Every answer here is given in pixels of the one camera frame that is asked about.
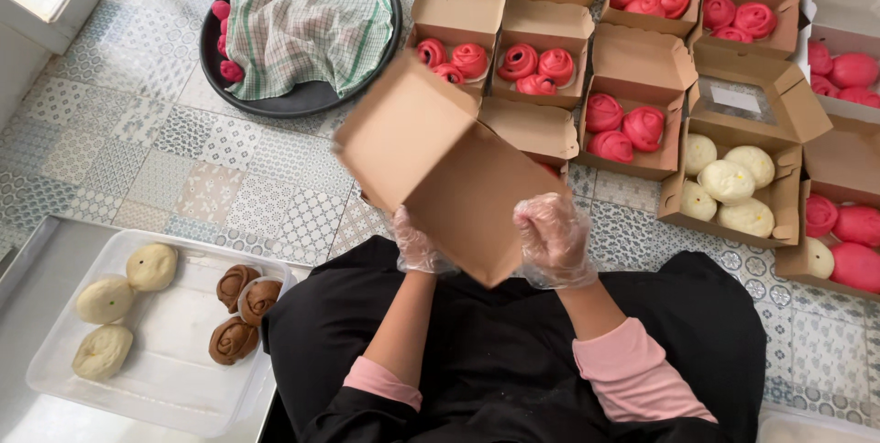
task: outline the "green striped towel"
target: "green striped towel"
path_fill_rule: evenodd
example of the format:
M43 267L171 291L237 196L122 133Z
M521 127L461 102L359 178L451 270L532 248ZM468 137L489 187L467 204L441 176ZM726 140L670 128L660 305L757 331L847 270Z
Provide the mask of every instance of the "green striped towel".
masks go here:
M276 98L329 82L342 98L379 66L391 38L390 0L230 0L226 54L245 71L227 90Z

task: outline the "gloved hand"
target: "gloved hand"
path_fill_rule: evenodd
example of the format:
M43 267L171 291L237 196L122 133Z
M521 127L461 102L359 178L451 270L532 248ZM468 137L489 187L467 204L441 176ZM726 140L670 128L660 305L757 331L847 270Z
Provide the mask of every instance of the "gloved hand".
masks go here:
M397 259L397 269L404 273L414 269L439 275L455 267L434 247L434 242L424 232L413 228L409 221L407 208L400 206L391 220L397 246L401 256Z
M537 195L513 209L522 237L522 274L540 289L580 288L599 279L589 259L589 216L559 194Z

